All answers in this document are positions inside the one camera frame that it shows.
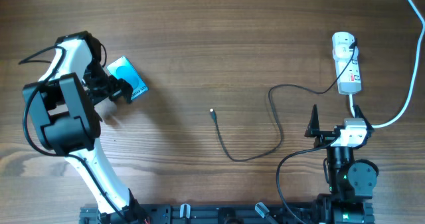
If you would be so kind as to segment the white power strip socket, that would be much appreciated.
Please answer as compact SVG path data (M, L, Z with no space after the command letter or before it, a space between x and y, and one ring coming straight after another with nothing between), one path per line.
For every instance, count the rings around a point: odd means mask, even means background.
M340 31L332 36L332 45L338 92L343 95L360 92L362 86L357 39L351 33Z

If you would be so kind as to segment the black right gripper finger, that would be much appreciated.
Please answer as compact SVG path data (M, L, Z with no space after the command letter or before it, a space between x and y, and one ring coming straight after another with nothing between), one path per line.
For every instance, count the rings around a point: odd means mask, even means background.
M314 104L312 108L312 112L311 112L311 118L305 130L304 136L306 138L314 138L314 137L318 137L320 133L321 132L320 132L320 126L319 126L319 116L318 116L317 105Z
M372 133L375 131L375 129L372 127L372 125L370 124L370 122L365 118L364 114L362 113L360 107L356 104L353 105L353 109L354 109L354 117L356 118L361 118L363 119L363 121L366 124L366 139L369 139L372 136Z

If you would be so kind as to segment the teal Galaxy smartphone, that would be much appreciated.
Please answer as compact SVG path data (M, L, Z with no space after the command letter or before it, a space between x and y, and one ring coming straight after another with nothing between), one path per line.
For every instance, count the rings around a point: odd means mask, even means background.
M111 75L117 79L122 78L131 85L133 88L133 92L131 94L132 101L149 90L146 83L142 80L141 76L127 57L120 57L109 64L106 68Z

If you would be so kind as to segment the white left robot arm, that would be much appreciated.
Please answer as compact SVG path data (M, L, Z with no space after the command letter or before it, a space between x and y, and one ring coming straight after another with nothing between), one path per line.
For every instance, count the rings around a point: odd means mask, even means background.
M119 179L100 144L102 118L95 106L133 86L106 74L105 46L88 31L57 38L55 56L37 82L23 87L23 132L38 153L63 157L96 199L99 223L147 223L149 215Z

